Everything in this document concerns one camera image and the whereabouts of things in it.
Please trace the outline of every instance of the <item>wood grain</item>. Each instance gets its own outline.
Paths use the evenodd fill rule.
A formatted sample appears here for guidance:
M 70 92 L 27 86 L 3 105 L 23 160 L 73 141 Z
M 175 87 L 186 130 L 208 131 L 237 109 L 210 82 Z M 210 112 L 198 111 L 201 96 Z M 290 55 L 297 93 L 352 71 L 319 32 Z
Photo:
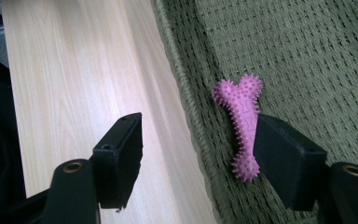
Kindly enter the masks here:
M 143 0 L 2 1 L 27 195 L 89 158 L 115 121 L 143 113 L 127 209 L 103 223 L 214 223 L 178 89 Z

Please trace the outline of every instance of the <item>pink dog toy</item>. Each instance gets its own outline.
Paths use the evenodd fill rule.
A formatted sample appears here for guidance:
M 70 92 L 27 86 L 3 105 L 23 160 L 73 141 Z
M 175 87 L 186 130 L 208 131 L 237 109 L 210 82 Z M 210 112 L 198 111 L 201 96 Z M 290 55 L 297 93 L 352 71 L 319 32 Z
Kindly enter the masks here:
M 252 182 L 260 173 L 253 155 L 253 148 L 257 117 L 260 113 L 257 98 L 261 89 L 263 89 L 261 80 L 258 77 L 246 74 L 239 85 L 234 85 L 230 80 L 222 80 L 213 89 L 214 100 L 228 108 L 235 126 L 237 139 L 240 141 L 240 151 L 232 163 L 232 172 L 243 182 Z

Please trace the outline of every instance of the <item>round metal hole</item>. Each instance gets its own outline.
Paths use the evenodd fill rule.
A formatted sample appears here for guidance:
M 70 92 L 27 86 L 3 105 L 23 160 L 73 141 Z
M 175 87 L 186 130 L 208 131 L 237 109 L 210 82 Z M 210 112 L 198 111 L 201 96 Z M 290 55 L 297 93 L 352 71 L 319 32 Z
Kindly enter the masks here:
M 358 176 L 358 168 L 352 165 L 345 165 L 342 169 L 350 175 Z
M 82 167 L 83 167 L 83 163 L 75 161 L 72 162 L 71 164 L 67 164 L 66 166 L 64 166 L 63 171 L 70 174 L 81 170 Z

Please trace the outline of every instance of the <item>green knitted blanket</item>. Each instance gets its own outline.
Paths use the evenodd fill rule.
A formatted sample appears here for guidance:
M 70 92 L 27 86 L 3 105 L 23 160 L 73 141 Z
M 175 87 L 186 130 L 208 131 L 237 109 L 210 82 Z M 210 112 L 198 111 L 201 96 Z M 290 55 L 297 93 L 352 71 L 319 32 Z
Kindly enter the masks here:
M 288 121 L 358 164 L 358 1 L 152 0 L 180 90 L 205 187 L 220 223 L 313 223 L 285 209 L 260 176 L 231 173 L 238 150 L 227 111 L 212 98 L 222 78 L 260 76 L 262 113 Z

